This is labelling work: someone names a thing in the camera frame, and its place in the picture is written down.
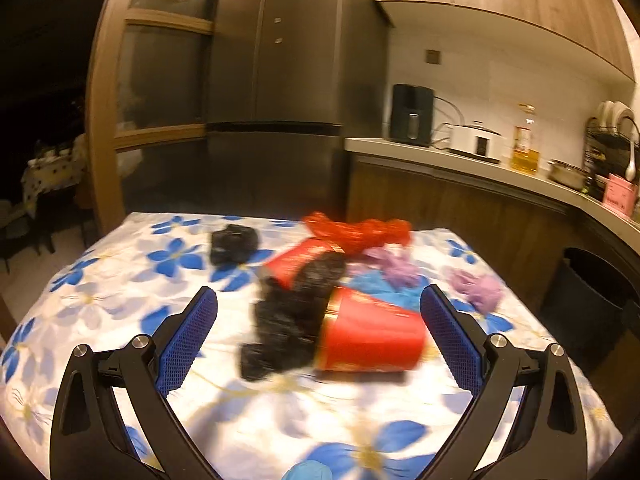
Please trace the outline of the black trash bin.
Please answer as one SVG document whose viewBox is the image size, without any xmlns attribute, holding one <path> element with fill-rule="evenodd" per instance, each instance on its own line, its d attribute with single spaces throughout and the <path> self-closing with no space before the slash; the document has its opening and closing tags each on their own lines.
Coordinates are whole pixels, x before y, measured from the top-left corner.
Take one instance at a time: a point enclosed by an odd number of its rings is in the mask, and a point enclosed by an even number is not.
<svg viewBox="0 0 640 480">
<path fill-rule="evenodd" d="M 588 374 L 605 361 L 627 330 L 639 335 L 639 293 L 611 263 L 569 247 L 544 294 L 539 318 Z"/>
</svg>

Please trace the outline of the white kitchen countertop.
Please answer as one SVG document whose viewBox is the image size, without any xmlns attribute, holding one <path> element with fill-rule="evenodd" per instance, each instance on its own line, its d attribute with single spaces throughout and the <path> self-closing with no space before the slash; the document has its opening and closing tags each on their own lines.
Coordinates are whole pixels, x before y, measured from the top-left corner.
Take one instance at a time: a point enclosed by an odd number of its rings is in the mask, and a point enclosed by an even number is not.
<svg viewBox="0 0 640 480">
<path fill-rule="evenodd" d="M 614 214 L 593 198 L 550 180 L 528 176 L 489 162 L 382 138 L 348 138 L 345 150 L 363 157 L 369 164 L 433 176 L 438 170 L 444 174 L 444 178 L 462 177 L 462 183 L 479 180 L 480 184 L 501 184 L 509 190 L 535 194 L 546 200 L 576 207 L 613 233 L 636 254 L 639 253 L 639 226 L 636 222 Z"/>
</svg>

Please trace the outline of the purple crumpled glove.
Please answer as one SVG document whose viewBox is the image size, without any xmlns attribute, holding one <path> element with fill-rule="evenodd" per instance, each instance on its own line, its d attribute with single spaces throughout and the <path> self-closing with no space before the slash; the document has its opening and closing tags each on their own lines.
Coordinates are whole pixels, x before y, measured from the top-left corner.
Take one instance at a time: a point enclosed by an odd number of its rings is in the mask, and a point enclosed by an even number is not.
<svg viewBox="0 0 640 480">
<path fill-rule="evenodd" d="M 406 252 L 392 252 L 385 247 L 373 247 L 363 253 L 367 262 L 376 264 L 384 280 L 393 288 L 415 288 L 420 284 L 420 271 Z"/>
<path fill-rule="evenodd" d="M 449 285 L 481 314 L 491 314 L 503 297 L 503 284 L 494 274 L 474 275 L 459 269 L 447 276 Z"/>
</svg>

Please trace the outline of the wooden lower cabinet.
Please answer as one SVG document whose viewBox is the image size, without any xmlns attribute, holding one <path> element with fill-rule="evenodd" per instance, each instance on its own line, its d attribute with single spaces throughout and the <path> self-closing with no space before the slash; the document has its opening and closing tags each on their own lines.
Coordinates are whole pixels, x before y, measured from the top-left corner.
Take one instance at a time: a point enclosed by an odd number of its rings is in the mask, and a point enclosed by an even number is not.
<svg viewBox="0 0 640 480">
<path fill-rule="evenodd" d="M 370 155 L 350 159 L 347 218 L 401 218 L 459 235 L 533 314 L 567 247 L 639 283 L 638 234 L 618 234 L 582 207 L 460 172 Z"/>
</svg>

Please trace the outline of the red paper cup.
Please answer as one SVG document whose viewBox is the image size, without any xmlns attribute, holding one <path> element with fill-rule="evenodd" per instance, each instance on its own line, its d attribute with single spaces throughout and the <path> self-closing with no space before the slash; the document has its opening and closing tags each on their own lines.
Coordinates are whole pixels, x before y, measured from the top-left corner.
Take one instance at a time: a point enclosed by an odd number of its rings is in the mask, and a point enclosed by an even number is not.
<svg viewBox="0 0 640 480">
<path fill-rule="evenodd" d="M 306 238 L 293 248 L 280 252 L 266 261 L 258 269 L 257 276 L 262 284 L 266 284 L 270 278 L 274 278 L 280 286 L 290 289 L 299 270 L 305 264 L 327 252 L 329 254 L 344 254 L 344 250 L 337 244 L 320 240 L 317 237 Z"/>
<path fill-rule="evenodd" d="M 320 372 L 398 373 L 419 364 L 426 325 L 419 313 L 337 287 L 320 327 L 314 368 Z"/>
</svg>

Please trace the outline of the floral blue white tablecloth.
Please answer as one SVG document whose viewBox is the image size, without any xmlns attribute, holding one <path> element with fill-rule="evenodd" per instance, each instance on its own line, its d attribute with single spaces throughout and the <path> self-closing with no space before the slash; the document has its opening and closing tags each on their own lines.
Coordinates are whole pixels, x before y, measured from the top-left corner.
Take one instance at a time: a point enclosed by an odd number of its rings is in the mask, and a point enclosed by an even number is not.
<svg viewBox="0 0 640 480">
<path fill-rule="evenodd" d="M 259 382 L 240 377 L 253 339 L 258 271 L 306 240 L 295 221 L 250 218 L 260 237 L 242 266 L 216 270 L 209 235 L 223 216 L 130 214 L 111 234 L 37 287 L 37 299 L 1 353 L 1 416 L 25 455 L 49 468 L 56 394 L 78 344 L 119 348 L 152 333 L 203 286 L 218 316 L 182 387 L 168 401 L 228 479 L 279 479 L 314 460 L 337 479 L 405 479 L 435 455 L 471 401 L 434 344 L 398 378 L 322 378 L 309 368 Z"/>
</svg>

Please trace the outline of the large black plastic bag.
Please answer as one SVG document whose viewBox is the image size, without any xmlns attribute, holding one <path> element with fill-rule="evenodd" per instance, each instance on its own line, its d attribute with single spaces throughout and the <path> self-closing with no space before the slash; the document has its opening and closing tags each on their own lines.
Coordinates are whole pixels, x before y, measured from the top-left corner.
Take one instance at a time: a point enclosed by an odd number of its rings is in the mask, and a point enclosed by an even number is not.
<svg viewBox="0 0 640 480">
<path fill-rule="evenodd" d="M 346 270 L 346 256 L 325 252 L 305 263 L 288 286 L 273 275 L 262 281 L 254 303 L 256 340 L 239 350 L 240 375 L 257 382 L 314 360 L 329 300 Z"/>
</svg>

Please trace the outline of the blue crumpled glove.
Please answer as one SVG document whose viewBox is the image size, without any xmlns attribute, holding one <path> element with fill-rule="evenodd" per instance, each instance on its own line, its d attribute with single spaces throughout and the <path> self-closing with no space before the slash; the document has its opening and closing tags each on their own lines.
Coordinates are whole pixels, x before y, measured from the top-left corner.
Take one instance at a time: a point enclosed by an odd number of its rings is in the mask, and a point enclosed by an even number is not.
<svg viewBox="0 0 640 480">
<path fill-rule="evenodd" d="M 426 276 L 419 275 L 416 286 L 396 288 L 383 278 L 383 274 L 379 270 L 358 274 L 345 282 L 348 288 L 414 312 L 420 310 L 423 289 L 429 284 L 431 281 Z"/>
</svg>

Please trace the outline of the crumpled black plastic bag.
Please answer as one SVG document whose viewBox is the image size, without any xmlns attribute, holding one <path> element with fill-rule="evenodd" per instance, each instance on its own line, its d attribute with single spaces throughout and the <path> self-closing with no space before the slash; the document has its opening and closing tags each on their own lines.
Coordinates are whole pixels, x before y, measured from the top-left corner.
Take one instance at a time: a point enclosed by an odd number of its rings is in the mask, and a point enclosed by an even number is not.
<svg viewBox="0 0 640 480">
<path fill-rule="evenodd" d="M 257 231 L 250 226 L 230 223 L 210 233 L 209 261 L 214 266 L 247 263 L 259 246 Z"/>
</svg>

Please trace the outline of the pink utensil basket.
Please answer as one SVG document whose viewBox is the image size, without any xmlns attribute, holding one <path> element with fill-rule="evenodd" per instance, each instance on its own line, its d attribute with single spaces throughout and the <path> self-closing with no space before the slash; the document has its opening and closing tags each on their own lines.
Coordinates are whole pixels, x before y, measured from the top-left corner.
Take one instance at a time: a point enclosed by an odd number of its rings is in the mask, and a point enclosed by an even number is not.
<svg viewBox="0 0 640 480">
<path fill-rule="evenodd" d="M 630 218 L 634 212 L 634 204 L 638 197 L 638 186 L 616 176 L 609 174 L 603 195 L 603 206 L 621 217 Z"/>
</svg>

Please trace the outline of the steel bowl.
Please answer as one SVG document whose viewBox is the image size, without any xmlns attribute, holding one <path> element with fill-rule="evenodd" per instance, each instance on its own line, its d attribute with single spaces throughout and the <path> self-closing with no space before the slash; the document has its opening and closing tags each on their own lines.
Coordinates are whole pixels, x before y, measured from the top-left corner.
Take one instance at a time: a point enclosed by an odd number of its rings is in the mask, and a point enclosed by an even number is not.
<svg viewBox="0 0 640 480">
<path fill-rule="evenodd" d="M 589 174 L 582 168 L 561 162 L 560 160 L 550 160 L 548 179 L 580 192 L 586 185 Z"/>
</svg>

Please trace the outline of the dining table spotted cloth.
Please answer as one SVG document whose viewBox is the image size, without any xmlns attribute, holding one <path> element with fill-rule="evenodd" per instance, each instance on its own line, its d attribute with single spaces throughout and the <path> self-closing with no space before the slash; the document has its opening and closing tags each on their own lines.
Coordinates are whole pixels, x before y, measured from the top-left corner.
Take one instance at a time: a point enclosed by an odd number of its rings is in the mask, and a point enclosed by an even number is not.
<svg viewBox="0 0 640 480">
<path fill-rule="evenodd" d="M 86 169 L 86 161 L 75 152 L 53 157 L 32 159 L 22 177 L 23 204 L 30 218 L 35 219 L 40 194 L 78 185 Z"/>
</svg>

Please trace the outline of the wooden framed glass door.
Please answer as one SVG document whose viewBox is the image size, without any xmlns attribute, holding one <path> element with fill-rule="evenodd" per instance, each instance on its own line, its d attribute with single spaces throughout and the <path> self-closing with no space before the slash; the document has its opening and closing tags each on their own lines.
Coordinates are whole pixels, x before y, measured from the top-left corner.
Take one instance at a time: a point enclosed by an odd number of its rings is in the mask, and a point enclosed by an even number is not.
<svg viewBox="0 0 640 480">
<path fill-rule="evenodd" d="M 86 93 L 93 211 L 106 234 L 126 216 L 118 156 L 205 134 L 218 0 L 105 0 Z"/>
</svg>

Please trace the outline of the red crumpled plastic bag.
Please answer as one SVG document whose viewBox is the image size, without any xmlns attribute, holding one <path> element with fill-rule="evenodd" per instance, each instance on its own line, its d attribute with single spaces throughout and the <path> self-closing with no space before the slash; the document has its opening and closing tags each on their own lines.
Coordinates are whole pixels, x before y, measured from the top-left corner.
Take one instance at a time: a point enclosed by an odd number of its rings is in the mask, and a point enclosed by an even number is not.
<svg viewBox="0 0 640 480">
<path fill-rule="evenodd" d="M 411 242 L 411 224 L 400 219 L 337 222 L 316 211 L 308 214 L 304 223 L 315 237 L 338 246 L 349 256 L 359 255 L 366 249 L 383 247 L 386 244 L 407 246 Z"/>
</svg>

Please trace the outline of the white ladle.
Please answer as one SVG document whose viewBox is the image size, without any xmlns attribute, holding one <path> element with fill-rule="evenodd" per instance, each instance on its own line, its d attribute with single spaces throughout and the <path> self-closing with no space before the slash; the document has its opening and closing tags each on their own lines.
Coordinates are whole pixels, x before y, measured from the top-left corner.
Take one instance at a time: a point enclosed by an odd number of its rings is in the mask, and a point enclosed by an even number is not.
<svg viewBox="0 0 640 480">
<path fill-rule="evenodd" d="M 631 140 L 629 142 L 629 162 L 625 170 L 625 179 L 630 183 L 634 182 L 636 172 L 636 144 L 634 143 L 634 140 Z"/>
</svg>

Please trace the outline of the cooking oil bottle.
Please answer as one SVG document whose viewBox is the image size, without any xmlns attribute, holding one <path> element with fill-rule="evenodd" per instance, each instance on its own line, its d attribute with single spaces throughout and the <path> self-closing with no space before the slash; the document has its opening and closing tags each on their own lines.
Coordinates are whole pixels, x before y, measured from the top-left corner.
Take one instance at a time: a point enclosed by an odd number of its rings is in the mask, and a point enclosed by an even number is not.
<svg viewBox="0 0 640 480">
<path fill-rule="evenodd" d="M 539 167 L 539 139 L 536 130 L 536 108 L 532 104 L 518 104 L 520 114 L 513 135 L 510 166 L 516 171 L 534 176 Z"/>
</svg>

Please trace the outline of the black dish rack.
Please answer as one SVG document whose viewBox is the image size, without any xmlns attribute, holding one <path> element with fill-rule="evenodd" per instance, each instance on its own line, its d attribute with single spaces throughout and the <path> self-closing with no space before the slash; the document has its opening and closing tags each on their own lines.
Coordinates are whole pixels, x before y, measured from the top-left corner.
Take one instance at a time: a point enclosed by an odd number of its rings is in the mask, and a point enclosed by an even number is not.
<svg viewBox="0 0 640 480">
<path fill-rule="evenodd" d="M 639 184 L 638 127 L 634 111 L 620 101 L 601 102 L 596 114 L 587 120 L 582 166 L 589 174 L 587 193 L 595 200 L 602 202 L 609 174 L 625 179 L 631 140 L 636 144 L 637 166 L 632 183 Z"/>
</svg>

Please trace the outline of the white slow cooker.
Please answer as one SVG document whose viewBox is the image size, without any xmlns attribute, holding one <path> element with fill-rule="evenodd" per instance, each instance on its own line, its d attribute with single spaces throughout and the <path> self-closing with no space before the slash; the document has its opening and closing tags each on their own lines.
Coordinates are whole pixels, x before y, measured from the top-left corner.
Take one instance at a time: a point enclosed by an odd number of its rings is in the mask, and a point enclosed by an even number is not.
<svg viewBox="0 0 640 480">
<path fill-rule="evenodd" d="M 502 148 L 503 136 L 482 124 L 451 127 L 447 148 L 450 153 L 498 165 Z"/>
</svg>

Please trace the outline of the black air fryer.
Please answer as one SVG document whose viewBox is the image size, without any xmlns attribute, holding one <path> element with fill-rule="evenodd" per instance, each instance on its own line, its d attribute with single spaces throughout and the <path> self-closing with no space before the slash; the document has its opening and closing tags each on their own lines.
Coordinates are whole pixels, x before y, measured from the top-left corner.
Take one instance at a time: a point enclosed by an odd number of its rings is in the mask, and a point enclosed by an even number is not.
<svg viewBox="0 0 640 480">
<path fill-rule="evenodd" d="M 434 91 L 412 84 L 394 84 L 390 140 L 428 148 L 432 144 Z"/>
</svg>

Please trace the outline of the dark steel refrigerator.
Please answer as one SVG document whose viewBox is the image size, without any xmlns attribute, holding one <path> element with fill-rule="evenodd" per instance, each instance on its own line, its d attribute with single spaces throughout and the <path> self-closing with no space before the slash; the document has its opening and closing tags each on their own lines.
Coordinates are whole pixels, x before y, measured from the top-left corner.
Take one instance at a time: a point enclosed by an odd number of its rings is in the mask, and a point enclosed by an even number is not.
<svg viewBox="0 0 640 480">
<path fill-rule="evenodd" d="M 387 47 L 376 0 L 217 0 L 207 209 L 342 218 L 345 143 L 382 131 Z"/>
</svg>

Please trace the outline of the wall outlet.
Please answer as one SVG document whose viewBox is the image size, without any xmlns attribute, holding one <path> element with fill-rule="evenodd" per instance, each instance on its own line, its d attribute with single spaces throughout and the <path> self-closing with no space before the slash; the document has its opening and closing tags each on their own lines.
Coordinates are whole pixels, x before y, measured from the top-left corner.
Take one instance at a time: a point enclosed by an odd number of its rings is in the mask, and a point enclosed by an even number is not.
<svg viewBox="0 0 640 480">
<path fill-rule="evenodd" d="M 442 62 L 442 52 L 439 50 L 426 50 L 425 62 L 431 65 L 439 65 Z"/>
</svg>

